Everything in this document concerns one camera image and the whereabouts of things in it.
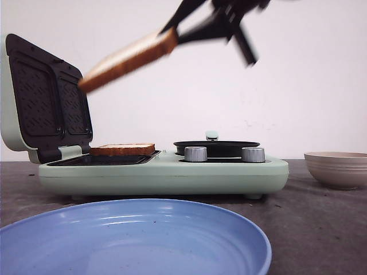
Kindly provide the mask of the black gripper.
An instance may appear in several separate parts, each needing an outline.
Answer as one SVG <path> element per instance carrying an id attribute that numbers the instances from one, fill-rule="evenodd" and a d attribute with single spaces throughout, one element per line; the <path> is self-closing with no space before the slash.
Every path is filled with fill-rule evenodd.
<path id="1" fill-rule="evenodd" d="M 163 34 L 172 27 L 176 28 L 204 2 L 205 0 L 183 0 L 159 34 Z M 270 1 L 212 1 L 215 11 L 218 12 L 211 14 L 192 29 L 179 34 L 178 44 L 217 38 L 227 38 L 229 41 L 234 36 L 247 65 L 254 65 L 257 57 L 240 23 L 249 11 L 264 10 L 269 3 Z"/>

